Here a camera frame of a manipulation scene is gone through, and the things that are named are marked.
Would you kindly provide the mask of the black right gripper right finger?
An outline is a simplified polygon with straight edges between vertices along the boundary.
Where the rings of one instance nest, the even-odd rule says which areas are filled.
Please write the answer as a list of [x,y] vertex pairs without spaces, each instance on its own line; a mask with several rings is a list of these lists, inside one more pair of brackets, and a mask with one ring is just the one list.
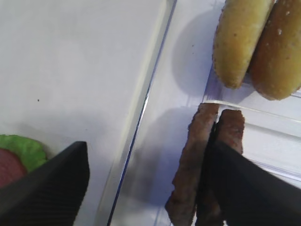
[[258,167],[210,131],[202,180],[229,226],[299,226],[301,190]]

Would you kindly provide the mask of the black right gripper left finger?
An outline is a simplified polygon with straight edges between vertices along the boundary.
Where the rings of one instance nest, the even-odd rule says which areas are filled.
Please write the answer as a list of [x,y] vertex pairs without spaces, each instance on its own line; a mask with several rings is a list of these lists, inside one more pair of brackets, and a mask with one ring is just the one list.
[[2,226],[72,226],[90,179],[87,144],[77,141],[0,190]]

